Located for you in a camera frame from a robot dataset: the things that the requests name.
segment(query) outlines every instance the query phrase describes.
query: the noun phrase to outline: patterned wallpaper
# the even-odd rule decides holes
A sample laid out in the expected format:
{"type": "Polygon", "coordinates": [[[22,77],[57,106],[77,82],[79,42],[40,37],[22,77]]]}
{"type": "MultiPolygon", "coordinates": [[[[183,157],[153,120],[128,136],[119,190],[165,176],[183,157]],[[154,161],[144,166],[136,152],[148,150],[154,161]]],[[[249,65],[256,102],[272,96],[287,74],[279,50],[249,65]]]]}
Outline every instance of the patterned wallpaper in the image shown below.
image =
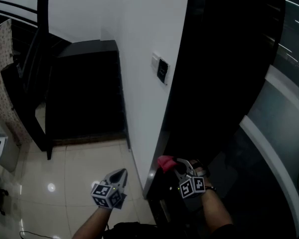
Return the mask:
{"type": "MultiPolygon", "coordinates": [[[[11,19],[0,24],[0,72],[7,65],[13,63],[12,57],[12,30],[11,19]]],[[[6,92],[0,73],[0,116],[11,130],[16,144],[20,145],[31,141],[31,137],[20,121],[18,115],[12,110],[12,103],[6,92]]]]}

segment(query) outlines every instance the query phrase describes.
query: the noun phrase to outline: white floor tile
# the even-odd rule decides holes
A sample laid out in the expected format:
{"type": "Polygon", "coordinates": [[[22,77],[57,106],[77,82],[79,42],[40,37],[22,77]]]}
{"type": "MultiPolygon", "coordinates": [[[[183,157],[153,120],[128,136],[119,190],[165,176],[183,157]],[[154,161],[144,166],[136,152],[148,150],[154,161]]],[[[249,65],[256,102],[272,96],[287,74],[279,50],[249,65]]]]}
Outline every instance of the white floor tile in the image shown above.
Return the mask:
{"type": "Polygon", "coordinates": [[[113,146],[113,145],[119,145],[119,141],[115,140],[115,141],[103,141],[103,142],[69,145],[66,147],[66,150],[93,149],[93,148],[102,148],[102,147],[113,146]]]}
{"type": "Polygon", "coordinates": [[[66,150],[65,194],[67,206],[94,206],[90,193],[94,181],[124,168],[118,145],[81,150],[66,150]]]}
{"type": "Polygon", "coordinates": [[[30,146],[31,146],[32,142],[33,141],[31,140],[31,142],[26,142],[22,146],[20,146],[19,147],[20,148],[20,153],[28,153],[29,150],[30,150],[30,146]]]}
{"type": "Polygon", "coordinates": [[[21,200],[65,206],[65,151],[55,151],[47,160],[44,152],[30,152],[23,164],[21,200]]]}
{"type": "Polygon", "coordinates": [[[35,144],[34,141],[32,141],[30,143],[30,146],[28,148],[28,152],[41,152],[40,148],[38,147],[38,145],[35,144]]]}
{"type": "Polygon", "coordinates": [[[45,117],[39,117],[37,118],[37,121],[39,122],[43,132],[45,133],[45,117]]]}
{"type": "Polygon", "coordinates": [[[134,164],[132,153],[129,152],[127,144],[120,145],[122,159],[125,168],[128,170],[128,183],[131,190],[131,195],[134,200],[143,197],[143,190],[138,178],[138,173],[134,164]]]}
{"type": "Polygon", "coordinates": [[[45,106],[41,106],[35,110],[35,117],[36,118],[41,118],[45,117],[45,106]]]}
{"type": "Polygon", "coordinates": [[[0,213],[0,239],[19,238],[20,206],[19,200],[10,196],[3,196],[2,209],[5,216],[0,213]]]}
{"type": "Polygon", "coordinates": [[[71,235],[87,221],[87,219],[97,210],[97,206],[67,206],[66,211],[69,220],[71,235]]]}
{"type": "Polygon", "coordinates": [[[112,229],[114,225],[121,222],[138,222],[138,216],[133,204],[133,201],[124,201],[122,209],[114,208],[112,210],[109,227],[112,229]]]}
{"type": "Polygon", "coordinates": [[[142,198],[134,200],[134,205],[141,224],[156,225],[147,200],[142,198]]]}
{"type": "Polygon", "coordinates": [[[119,140],[119,143],[120,143],[120,145],[121,144],[128,144],[127,141],[126,141],[126,139],[119,140]]]}
{"type": "Polygon", "coordinates": [[[126,186],[125,186],[125,188],[124,188],[124,194],[126,195],[125,201],[133,200],[129,182],[126,183],[126,186]]]}
{"type": "MultiPolygon", "coordinates": [[[[46,237],[70,239],[65,206],[51,206],[20,201],[23,230],[46,237]]],[[[25,238],[36,238],[27,235],[25,238]]]]}
{"type": "Polygon", "coordinates": [[[9,196],[13,198],[19,198],[20,196],[20,187],[21,187],[21,177],[22,177],[22,169],[23,162],[26,154],[21,152],[19,154],[19,158],[13,172],[9,172],[4,170],[2,180],[2,188],[9,192],[9,196]]]}
{"type": "Polygon", "coordinates": [[[66,150],[66,146],[55,146],[53,147],[53,151],[64,151],[66,150]]]}

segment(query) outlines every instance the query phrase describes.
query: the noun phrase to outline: bracelet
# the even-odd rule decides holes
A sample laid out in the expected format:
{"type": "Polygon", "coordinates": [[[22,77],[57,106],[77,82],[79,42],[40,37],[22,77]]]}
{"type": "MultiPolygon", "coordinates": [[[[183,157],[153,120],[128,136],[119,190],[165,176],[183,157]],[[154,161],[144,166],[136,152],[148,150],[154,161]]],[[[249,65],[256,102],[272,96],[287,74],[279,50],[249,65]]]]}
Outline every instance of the bracelet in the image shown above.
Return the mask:
{"type": "Polygon", "coordinates": [[[215,187],[209,187],[209,186],[206,186],[205,187],[205,190],[208,190],[208,189],[211,189],[212,191],[216,192],[217,189],[215,187]]]}

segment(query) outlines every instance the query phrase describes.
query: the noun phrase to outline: black strap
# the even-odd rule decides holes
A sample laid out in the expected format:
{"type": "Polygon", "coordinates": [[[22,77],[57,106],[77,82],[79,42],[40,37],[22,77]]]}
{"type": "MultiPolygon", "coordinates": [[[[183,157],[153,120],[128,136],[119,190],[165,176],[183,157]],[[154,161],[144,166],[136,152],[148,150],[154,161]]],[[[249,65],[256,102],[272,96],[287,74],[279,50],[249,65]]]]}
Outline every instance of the black strap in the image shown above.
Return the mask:
{"type": "Polygon", "coordinates": [[[211,189],[212,191],[217,192],[217,189],[216,189],[215,187],[209,187],[209,186],[206,186],[206,187],[205,187],[205,190],[208,190],[208,189],[211,189]]]}
{"type": "Polygon", "coordinates": [[[219,238],[241,238],[236,227],[233,224],[224,225],[216,229],[211,235],[211,239],[219,238]]]}

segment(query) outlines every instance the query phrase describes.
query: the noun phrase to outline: white bin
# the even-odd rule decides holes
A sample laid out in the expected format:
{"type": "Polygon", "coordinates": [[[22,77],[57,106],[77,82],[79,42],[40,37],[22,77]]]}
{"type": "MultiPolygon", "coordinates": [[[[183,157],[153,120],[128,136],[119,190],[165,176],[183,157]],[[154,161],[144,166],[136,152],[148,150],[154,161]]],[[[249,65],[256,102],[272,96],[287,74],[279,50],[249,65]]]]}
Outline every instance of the white bin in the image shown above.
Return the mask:
{"type": "Polygon", "coordinates": [[[0,137],[0,166],[13,172],[19,157],[19,148],[9,137],[0,137]]]}

